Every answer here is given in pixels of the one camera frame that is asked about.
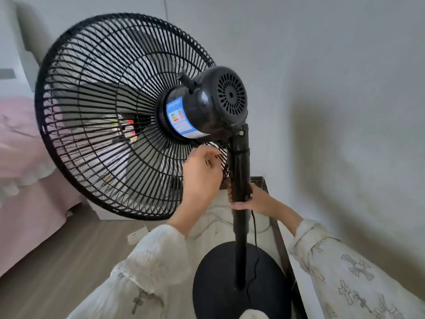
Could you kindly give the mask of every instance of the fan rim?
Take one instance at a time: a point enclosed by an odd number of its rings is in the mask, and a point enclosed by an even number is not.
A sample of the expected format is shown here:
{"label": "fan rim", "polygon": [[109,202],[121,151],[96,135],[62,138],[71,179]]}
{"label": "fan rim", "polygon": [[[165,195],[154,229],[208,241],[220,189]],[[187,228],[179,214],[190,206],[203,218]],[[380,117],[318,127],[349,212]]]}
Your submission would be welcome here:
{"label": "fan rim", "polygon": [[[162,20],[153,16],[145,15],[145,14],[128,13],[128,12],[101,14],[101,15],[87,18],[85,20],[77,22],[75,25],[71,26],[69,29],[63,32],[56,39],[56,41],[51,45],[51,47],[45,54],[40,64],[40,69],[39,69],[39,72],[37,75],[37,81],[35,84],[35,95],[34,95],[35,118],[37,121],[37,126],[40,132],[40,136],[46,147],[46,150],[49,153],[53,162],[55,163],[56,167],[59,169],[62,175],[67,179],[67,181],[85,198],[87,198],[92,203],[96,204],[97,206],[113,214],[124,216],[129,219],[145,220],[145,221],[167,220],[174,214],[175,210],[167,214],[155,214],[155,213],[143,214],[142,212],[137,212],[137,211],[135,213],[131,213],[131,212],[127,212],[123,210],[120,211],[119,209],[115,209],[112,205],[96,197],[87,188],[85,188],[82,184],[80,184],[77,181],[76,177],[71,173],[71,171],[69,171],[64,161],[62,161],[61,157],[59,156],[56,150],[56,147],[53,144],[52,138],[47,132],[47,123],[45,121],[45,113],[44,113],[44,102],[45,102],[44,93],[45,93],[45,85],[47,84],[46,79],[48,77],[48,72],[52,64],[54,63],[55,58],[60,53],[63,45],[65,45],[67,41],[69,41],[74,36],[76,36],[80,30],[82,30],[86,26],[91,25],[93,23],[103,21],[103,20],[110,20],[110,19],[132,19],[132,20],[140,20],[141,22],[156,24],[160,26],[161,29],[164,29],[165,31],[175,34],[176,36],[181,38],[185,43],[187,43],[189,47],[192,48],[194,52],[197,53],[205,61],[207,67],[215,66],[214,60],[207,53],[207,51],[199,44],[199,42],[194,40],[194,38],[191,37],[187,32],[183,31],[182,29],[178,28],[177,26],[165,20]],[[220,145],[220,147],[222,147],[223,150],[228,149],[227,146]]]}

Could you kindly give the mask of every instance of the fan pole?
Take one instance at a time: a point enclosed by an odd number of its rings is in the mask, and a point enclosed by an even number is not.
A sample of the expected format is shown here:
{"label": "fan pole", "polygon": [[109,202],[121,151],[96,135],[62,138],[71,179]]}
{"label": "fan pole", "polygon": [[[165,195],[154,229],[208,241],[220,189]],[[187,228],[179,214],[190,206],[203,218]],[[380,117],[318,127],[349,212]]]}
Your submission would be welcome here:
{"label": "fan pole", "polygon": [[[238,134],[230,140],[232,151],[230,180],[234,202],[246,202],[252,193],[249,173],[248,125],[245,123]],[[232,209],[233,232],[235,233],[236,277],[235,288],[243,290],[247,271],[247,235],[249,232],[249,210]]]}

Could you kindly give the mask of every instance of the sleeve cuff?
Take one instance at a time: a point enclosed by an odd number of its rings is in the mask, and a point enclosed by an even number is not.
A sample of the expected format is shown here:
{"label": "sleeve cuff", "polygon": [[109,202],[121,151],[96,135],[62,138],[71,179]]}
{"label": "sleeve cuff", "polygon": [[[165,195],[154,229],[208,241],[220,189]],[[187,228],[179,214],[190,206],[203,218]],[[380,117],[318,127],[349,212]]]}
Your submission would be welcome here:
{"label": "sleeve cuff", "polygon": [[290,252],[295,256],[300,266],[307,272],[310,270],[309,253],[312,248],[318,247],[327,238],[340,241],[330,234],[320,223],[315,220],[303,220],[297,228],[294,241],[290,245]]}
{"label": "sleeve cuff", "polygon": [[150,294],[163,294],[191,273],[184,236],[170,225],[161,225],[142,238],[111,275],[122,273]]}

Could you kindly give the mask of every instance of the fan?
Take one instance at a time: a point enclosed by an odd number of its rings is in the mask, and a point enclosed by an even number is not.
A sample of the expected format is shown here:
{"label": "fan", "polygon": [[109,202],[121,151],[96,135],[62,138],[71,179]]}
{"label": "fan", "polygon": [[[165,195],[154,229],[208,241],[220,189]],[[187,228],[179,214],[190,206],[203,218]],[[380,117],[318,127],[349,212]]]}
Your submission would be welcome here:
{"label": "fan", "polygon": [[[168,22],[106,14],[76,24],[42,62],[35,110],[57,167],[110,212],[138,220],[170,218],[182,200],[182,164],[200,144],[221,151],[233,199],[249,199],[242,80]],[[249,210],[232,214],[235,242],[212,249],[197,269],[197,318],[238,318],[250,308],[271,319],[289,318],[281,269],[247,244]]]}

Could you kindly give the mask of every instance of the sleeve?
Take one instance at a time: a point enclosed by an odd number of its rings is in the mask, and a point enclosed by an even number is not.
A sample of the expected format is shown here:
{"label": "sleeve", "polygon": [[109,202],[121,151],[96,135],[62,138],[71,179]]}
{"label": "sleeve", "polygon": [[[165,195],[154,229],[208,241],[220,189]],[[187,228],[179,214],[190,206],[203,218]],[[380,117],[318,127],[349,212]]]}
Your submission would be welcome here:
{"label": "sleeve", "polygon": [[158,226],[68,319],[159,319],[167,287],[190,273],[184,236],[170,225]]}
{"label": "sleeve", "polygon": [[326,319],[425,318],[425,303],[313,220],[299,225],[291,253],[311,275]]}

